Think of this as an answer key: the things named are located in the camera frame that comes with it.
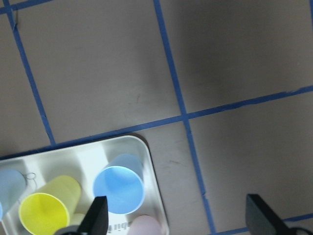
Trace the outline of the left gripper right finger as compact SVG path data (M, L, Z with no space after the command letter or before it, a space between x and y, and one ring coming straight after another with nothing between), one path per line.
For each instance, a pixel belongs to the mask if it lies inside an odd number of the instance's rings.
M289 227L258 194L246 195L246 227L252 235L311 235L299 226Z

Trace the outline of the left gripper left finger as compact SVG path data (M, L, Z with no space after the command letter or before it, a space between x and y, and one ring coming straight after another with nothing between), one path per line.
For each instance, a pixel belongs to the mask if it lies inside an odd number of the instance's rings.
M55 235L106 235L108 232L108 202L106 196L95 197L80 225L59 229Z

